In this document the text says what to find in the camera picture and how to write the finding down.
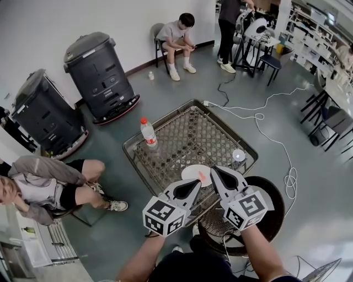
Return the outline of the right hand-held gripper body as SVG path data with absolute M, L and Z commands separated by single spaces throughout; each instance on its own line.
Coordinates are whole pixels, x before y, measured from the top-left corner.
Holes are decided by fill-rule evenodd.
M 266 212 L 263 196 L 251 186 L 222 200 L 223 218 L 239 231 L 259 223 Z

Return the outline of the clear water bottle red cap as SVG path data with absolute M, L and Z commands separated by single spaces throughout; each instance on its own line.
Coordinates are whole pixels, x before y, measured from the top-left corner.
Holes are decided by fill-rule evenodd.
M 141 133 L 145 139 L 146 145 L 155 150 L 157 148 L 157 137 L 152 124 L 148 121 L 146 117 L 142 117 L 141 120 Z

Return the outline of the glass-topped wicker table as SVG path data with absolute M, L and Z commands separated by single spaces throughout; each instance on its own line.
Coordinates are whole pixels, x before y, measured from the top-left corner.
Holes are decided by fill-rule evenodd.
M 198 100 L 190 100 L 153 124 L 157 145 L 141 132 L 124 142 L 130 163 L 153 196 L 182 179 L 191 165 L 225 166 L 246 175 L 258 153 Z

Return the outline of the white plate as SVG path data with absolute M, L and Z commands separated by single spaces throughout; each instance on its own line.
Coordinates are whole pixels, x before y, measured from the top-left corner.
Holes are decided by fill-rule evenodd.
M 202 173 L 207 177 L 206 182 L 201 182 L 201 187 L 207 187 L 212 184 L 211 181 L 211 169 L 208 166 L 205 165 L 190 165 L 187 166 L 182 172 L 181 172 L 181 178 L 183 180 L 186 179 L 198 179 L 199 180 L 199 174 L 198 171 L 202 171 Z

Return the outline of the person's dark clothing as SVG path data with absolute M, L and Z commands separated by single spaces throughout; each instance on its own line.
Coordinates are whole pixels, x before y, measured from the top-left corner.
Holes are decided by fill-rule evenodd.
M 237 277 L 221 256 L 203 248 L 200 239 L 190 241 L 191 253 L 170 253 L 152 271 L 148 282 L 246 282 Z M 293 275 L 282 276 L 272 282 L 300 282 Z

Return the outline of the dark wicker chair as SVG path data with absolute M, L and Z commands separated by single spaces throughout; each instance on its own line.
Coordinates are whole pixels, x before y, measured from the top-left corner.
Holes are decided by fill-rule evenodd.
M 262 195 L 270 198 L 273 208 L 270 208 L 256 225 L 264 237 L 272 242 L 279 233 L 285 217 L 283 197 L 277 187 L 263 177 L 248 176 L 245 180 L 249 185 L 258 188 Z M 200 218 L 198 225 L 201 238 L 213 251 L 220 254 L 245 256 L 247 249 L 243 239 L 236 235 L 236 230 L 230 223 L 223 221 L 223 213 L 221 206 L 217 204 Z

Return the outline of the black metal chair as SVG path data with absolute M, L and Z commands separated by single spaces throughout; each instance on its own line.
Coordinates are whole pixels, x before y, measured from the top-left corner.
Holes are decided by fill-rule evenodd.
M 328 129 L 329 138 L 321 144 L 323 147 L 328 145 L 325 149 L 325 151 L 328 151 L 337 140 L 341 140 L 350 132 L 353 132 L 353 117 L 338 107 L 328 95 L 318 95 L 312 95 L 307 100 L 306 106 L 301 109 L 301 112 L 308 108 L 311 109 L 301 122 L 316 118 L 315 128 L 310 132 L 309 137 L 318 128 Z

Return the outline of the white round robot head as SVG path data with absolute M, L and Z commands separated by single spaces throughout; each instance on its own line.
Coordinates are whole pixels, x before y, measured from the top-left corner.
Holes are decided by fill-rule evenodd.
M 236 33 L 248 38 L 259 37 L 265 32 L 266 29 L 266 19 L 256 19 L 251 10 L 243 12 L 236 21 Z

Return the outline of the grey folding chair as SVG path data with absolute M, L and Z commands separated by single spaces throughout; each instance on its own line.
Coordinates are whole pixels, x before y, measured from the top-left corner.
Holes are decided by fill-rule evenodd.
M 158 68 L 158 63 L 159 63 L 158 52 L 160 51 L 162 54 L 162 60 L 164 62 L 166 71 L 169 75 L 170 72 L 169 72 L 169 67 L 167 64 L 167 57 L 165 55 L 165 50 L 162 47 L 161 41 L 159 39 L 157 39 L 157 35 L 160 32 L 160 30 L 162 29 L 162 27 L 164 27 L 163 23 L 156 23 L 151 27 L 151 36 L 153 37 L 153 42 L 154 42 L 154 54 L 155 54 L 154 63 L 156 65 L 156 67 Z

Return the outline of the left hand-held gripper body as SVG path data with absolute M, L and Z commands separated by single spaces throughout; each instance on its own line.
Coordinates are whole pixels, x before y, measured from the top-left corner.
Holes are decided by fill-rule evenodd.
M 171 191 L 153 196 L 142 211 L 143 225 L 157 235 L 168 237 L 190 221 L 194 193 L 185 199 Z

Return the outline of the person's right forearm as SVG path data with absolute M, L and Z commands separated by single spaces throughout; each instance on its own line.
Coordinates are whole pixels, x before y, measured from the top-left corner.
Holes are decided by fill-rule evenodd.
M 268 242 L 256 225 L 240 232 L 252 267 L 261 282 L 272 282 L 289 276 L 276 249 Z

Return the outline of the small black waste bin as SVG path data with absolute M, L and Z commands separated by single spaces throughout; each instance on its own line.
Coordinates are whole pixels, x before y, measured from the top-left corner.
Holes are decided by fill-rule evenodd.
M 327 128 L 315 130 L 309 137 L 312 145 L 315 147 L 323 144 L 329 138 L 329 131 Z

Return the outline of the white cabinet box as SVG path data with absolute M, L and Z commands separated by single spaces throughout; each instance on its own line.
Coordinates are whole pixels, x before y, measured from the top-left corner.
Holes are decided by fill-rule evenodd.
M 52 260 L 40 235 L 37 222 L 23 217 L 19 212 L 16 212 L 16 217 L 23 244 L 33 268 L 51 265 Z

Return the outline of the person's left forearm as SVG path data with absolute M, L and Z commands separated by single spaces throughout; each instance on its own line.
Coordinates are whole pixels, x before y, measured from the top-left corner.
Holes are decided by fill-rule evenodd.
M 117 282 L 147 282 L 152 273 L 165 237 L 155 236 L 145 240 L 138 252 L 121 268 Z

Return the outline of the small white table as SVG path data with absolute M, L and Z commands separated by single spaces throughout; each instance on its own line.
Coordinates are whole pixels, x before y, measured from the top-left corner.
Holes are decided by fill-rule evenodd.
M 270 34 L 264 33 L 259 37 L 236 34 L 233 43 L 237 45 L 237 48 L 233 56 L 232 67 L 241 68 L 253 77 L 256 72 L 265 70 L 268 59 L 270 61 L 274 59 L 272 51 L 280 42 Z

